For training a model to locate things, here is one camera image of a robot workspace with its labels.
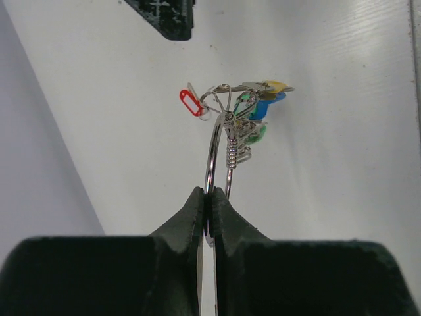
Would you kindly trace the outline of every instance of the keychain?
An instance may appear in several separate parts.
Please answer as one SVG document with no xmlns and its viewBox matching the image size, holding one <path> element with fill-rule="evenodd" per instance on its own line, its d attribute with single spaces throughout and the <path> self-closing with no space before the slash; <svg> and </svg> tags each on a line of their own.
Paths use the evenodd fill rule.
<svg viewBox="0 0 421 316">
<path fill-rule="evenodd" d="M 208 90 L 200 98 L 190 83 L 187 85 L 187 89 L 180 92 L 182 103 L 195 117 L 207 120 L 209 118 L 205 118 L 205 115 L 210 117 L 211 111 L 218 113 L 209 149 L 207 183 L 205 184 L 206 194 L 213 190 L 214 163 L 216 162 L 222 129 L 225 130 L 227 135 L 225 193 L 229 199 L 234 169 L 240 163 L 251 158 L 250 145 L 262 140 L 266 133 L 267 123 L 263 119 L 267 115 L 269 105 L 285 99 L 286 93 L 293 90 L 292 87 L 282 82 L 267 80 L 243 82 L 236 87 L 221 84 Z M 232 107 L 232 94 L 235 92 L 241 92 L 241 94 L 236 98 Z M 228 94 L 226 105 L 222 104 L 218 96 L 221 93 Z M 210 95 L 218 104 L 217 108 L 208 106 L 205 102 Z"/>
</svg>

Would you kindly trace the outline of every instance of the red key tag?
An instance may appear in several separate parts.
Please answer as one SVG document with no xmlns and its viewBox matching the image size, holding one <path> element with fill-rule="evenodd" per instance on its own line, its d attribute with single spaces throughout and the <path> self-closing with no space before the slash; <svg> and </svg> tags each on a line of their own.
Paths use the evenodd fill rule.
<svg viewBox="0 0 421 316">
<path fill-rule="evenodd" d="M 195 117 L 202 115 L 204 107 L 189 90 L 183 89 L 180 91 L 180 99 Z"/>
</svg>

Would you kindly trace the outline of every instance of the key tag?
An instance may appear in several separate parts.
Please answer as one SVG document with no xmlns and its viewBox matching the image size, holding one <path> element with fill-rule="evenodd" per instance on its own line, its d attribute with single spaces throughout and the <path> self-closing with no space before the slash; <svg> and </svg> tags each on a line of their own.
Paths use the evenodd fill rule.
<svg viewBox="0 0 421 316">
<path fill-rule="evenodd" d="M 197 96 L 197 93 L 190 82 L 187 83 L 187 89 L 193 94 L 193 96 L 196 98 L 196 100 L 200 100 L 200 98 Z M 200 102 L 199 104 L 203 107 L 202 113 L 199 115 L 199 119 L 202 121 L 207 121 L 211 118 L 211 112 L 206 106 L 205 102 Z"/>
<path fill-rule="evenodd" d="M 204 107 L 202 107 L 191 91 L 187 89 L 180 91 L 180 100 L 195 117 L 200 117 L 203 114 Z"/>
<path fill-rule="evenodd" d="M 269 93 L 278 94 L 280 92 L 283 92 L 288 86 L 284 84 L 283 82 L 279 81 L 273 81 L 273 80 L 266 80 L 265 81 L 269 86 L 273 87 L 274 89 L 269 91 Z"/>
</svg>

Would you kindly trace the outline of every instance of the metal ring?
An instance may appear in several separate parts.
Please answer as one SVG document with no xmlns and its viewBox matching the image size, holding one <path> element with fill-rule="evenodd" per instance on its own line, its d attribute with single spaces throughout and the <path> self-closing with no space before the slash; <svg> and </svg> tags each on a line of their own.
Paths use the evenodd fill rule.
<svg viewBox="0 0 421 316">
<path fill-rule="evenodd" d="M 213 128 L 212 138 L 210 139 L 208 163 L 206 167 L 205 194 L 212 194 L 214 190 L 216 158 L 218 157 L 219 141 L 225 123 L 225 116 L 226 112 L 222 112 L 218 115 L 215 127 Z"/>
</svg>

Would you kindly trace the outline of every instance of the yellow key tag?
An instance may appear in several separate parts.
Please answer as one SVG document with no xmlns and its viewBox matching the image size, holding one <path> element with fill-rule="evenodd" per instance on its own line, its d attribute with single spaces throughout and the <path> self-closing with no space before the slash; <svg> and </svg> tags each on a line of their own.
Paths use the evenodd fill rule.
<svg viewBox="0 0 421 316">
<path fill-rule="evenodd" d="M 265 81 L 269 86 L 273 87 L 273 90 L 268 91 L 269 93 L 278 94 L 283 92 L 288 86 L 282 82 L 266 80 Z"/>
</svg>

